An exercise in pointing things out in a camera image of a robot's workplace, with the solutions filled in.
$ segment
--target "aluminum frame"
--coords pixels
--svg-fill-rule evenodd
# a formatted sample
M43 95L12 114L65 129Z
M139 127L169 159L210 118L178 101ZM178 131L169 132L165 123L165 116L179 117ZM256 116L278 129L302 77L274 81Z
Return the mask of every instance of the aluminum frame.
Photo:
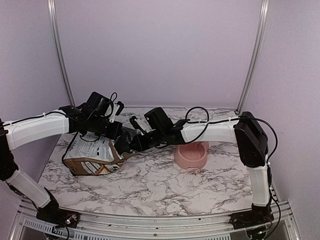
M285 222L288 240L300 240L296 222L287 201L279 203L281 220ZM279 210L271 205L274 223L279 219ZM229 234L243 232L263 225L234 230L229 223L230 214L241 212L214 213L199 216L124 216L93 212L80 212L77 228L70 228L70 240L207 240L228 239ZM37 211L32 203L23 199L14 223L10 240L20 240L23 228L28 227L51 233L54 224L36 219ZM54 231L57 237L66 236L65 229Z
M55 0L48 0L48 9L49 9L49 18L51 22L51 28L53 32L53 39L54 44L58 56L59 66L62 73L62 79L65 86L66 94L68 97L68 100L71 105L75 106L75 100L73 97L73 93L71 90L71 85L67 73L66 64L64 61L64 56L62 52L61 47L61 41L60 41L60 34L59 34L59 28L58 28L58 20L57 20L57 14L56 14L56 3ZM236 108L236 111L241 113L243 111L244 105L247 100L247 96L250 90L251 83L253 81L256 62L260 53L261 45L264 38L264 33L266 29L266 23L267 23L267 16L268 16L268 10L269 10L269 0L262 0L261 3L261 10L260 10L260 17L258 22L258 29L257 34L254 42L254 48L253 53L249 65L249 69L246 75L246 79L244 82L244 86L240 95L240 99Z
M58 20L56 14L56 3L55 0L48 0L48 11L49 11L49 19L51 23L51 30L53 34L53 40L55 45L56 54L58 57L58 62L62 74L63 84L65 87L66 95L69 100L69 103L72 106L75 106L74 96L71 91L71 85L68 78L67 68L64 60L64 55L62 52L61 41L60 41L60 34L58 28Z
M251 86L253 78L254 78L257 59L259 57L259 53L260 53L261 46L262 46L263 39L264 39L264 35L265 35L268 10L269 10L269 0L262 0L261 12L260 12L260 17L259 17L259 23L258 23L258 29L256 32L255 42L254 42L253 53L252 53L249 69L248 69L248 72L246 75L246 79L244 82L241 97L239 99L239 103L236 108L236 110L240 114L244 110L244 106L245 106L245 103L246 103L246 100L247 100L247 97L249 94L250 86Z

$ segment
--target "robotic arm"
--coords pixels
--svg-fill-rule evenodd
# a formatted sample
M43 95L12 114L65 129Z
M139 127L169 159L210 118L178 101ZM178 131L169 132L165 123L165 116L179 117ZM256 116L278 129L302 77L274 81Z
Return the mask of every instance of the robotic arm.
M123 108L122 102L115 104L111 99L93 92L88 101L78 107L65 106L18 121L2 123L0 120L0 180L32 200L38 208L38 219L76 227L79 214L60 209L54 196L19 168L12 150L35 140L74 132L83 135L91 132L116 140L114 147L119 154L128 150L141 152L160 144L230 142L238 145L241 161L249 171L253 192L251 211L231 215L230 223L239 229L274 219L270 207L271 171L266 163L268 138L250 112L244 112L238 118L216 122L182 119L173 124L164 110L157 107L144 115L151 129L144 129L136 117L130 119L133 127L142 133L137 134L131 142L126 142L119 140L123 134L122 123L114 121Z
M270 207L272 199L269 188L272 174L267 164L268 137L257 122L257 118L254 118L250 112L244 112L234 119L215 122L190 122L186 117L175 124L161 107L152 109L144 116L152 129L149 132L139 125L136 117L130 119L134 128L142 132L130 143L130 148L137 151L159 146L159 143L167 145L193 142L237 144L240 159L249 172L253 203L251 211L231 215L230 223L233 224L234 229L240 229L274 220Z
M2 123L0 120L0 180L34 203L38 219L75 227L79 214L60 209L54 196L19 168L11 151L39 139L74 132L83 135L91 132L114 140L123 133L122 123L114 121L123 108L122 102L115 104L93 92L88 101L78 107L64 106L18 121Z

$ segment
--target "white marble floor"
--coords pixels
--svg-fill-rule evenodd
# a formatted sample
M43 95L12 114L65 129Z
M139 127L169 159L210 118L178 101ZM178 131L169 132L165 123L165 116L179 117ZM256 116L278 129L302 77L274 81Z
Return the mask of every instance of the white marble floor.
M129 118L142 117L150 108L125 108L118 120L131 127ZM165 108L175 122L187 109ZM210 118L234 117L213 109ZM205 120L201 110L192 119ZM72 135L62 135L39 183L50 190L61 207L79 211L131 216L190 216L251 207L249 173L235 144L211 142L203 169L186 171L174 160L175 147L150 149L131 157L118 172L105 176L73 176L62 164Z

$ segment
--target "pink pet bowl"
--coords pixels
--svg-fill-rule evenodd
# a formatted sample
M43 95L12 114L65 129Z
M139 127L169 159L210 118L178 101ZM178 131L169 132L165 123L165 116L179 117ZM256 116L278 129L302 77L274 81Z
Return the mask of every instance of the pink pet bowl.
M174 161L182 169L201 169L207 164L208 148L207 141L179 145L174 152Z

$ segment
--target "lavender wall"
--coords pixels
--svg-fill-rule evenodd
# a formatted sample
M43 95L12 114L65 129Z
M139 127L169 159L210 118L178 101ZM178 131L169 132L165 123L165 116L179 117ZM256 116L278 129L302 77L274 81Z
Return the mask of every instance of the lavender wall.
M16 120L67 105L46 1L0 0L0 117ZM57 137L25 145L16 162L38 180ZM7 239L20 198L0 182L0 233Z
M275 187L289 199L304 240L320 235L320 2L271 1L245 109L279 137Z
M127 106L237 107L260 0L57 0L77 104L92 91Z

